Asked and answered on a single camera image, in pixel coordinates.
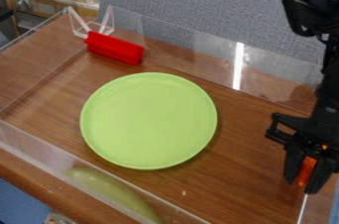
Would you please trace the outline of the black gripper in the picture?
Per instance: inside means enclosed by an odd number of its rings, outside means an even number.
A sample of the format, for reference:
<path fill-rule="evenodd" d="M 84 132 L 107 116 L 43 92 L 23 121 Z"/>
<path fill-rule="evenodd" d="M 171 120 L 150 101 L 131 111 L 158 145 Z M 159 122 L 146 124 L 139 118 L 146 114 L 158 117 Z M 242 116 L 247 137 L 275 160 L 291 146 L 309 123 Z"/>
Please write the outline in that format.
<path fill-rule="evenodd" d="M 315 194 L 334 172 L 339 171 L 339 127 L 333 120 L 271 114 L 266 137 L 285 146 L 283 177 L 294 183 L 306 155 L 321 158 L 311 172 L 305 192 Z"/>

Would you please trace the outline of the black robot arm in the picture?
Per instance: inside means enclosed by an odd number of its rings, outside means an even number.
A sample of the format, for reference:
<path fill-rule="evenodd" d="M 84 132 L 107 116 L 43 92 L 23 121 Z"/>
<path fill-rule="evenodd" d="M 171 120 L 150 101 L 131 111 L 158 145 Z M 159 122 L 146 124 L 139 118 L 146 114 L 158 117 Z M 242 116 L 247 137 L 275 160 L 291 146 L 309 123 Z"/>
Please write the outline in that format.
<path fill-rule="evenodd" d="M 339 0 L 282 0 L 294 34 L 314 37 L 326 46 L 317 103 L 307 118 L 271 115 L 266 136 L 285 147 L 283 177 L 294 182 L 309 159 L 305 192 L 315 194 L 339 172 Z"/>

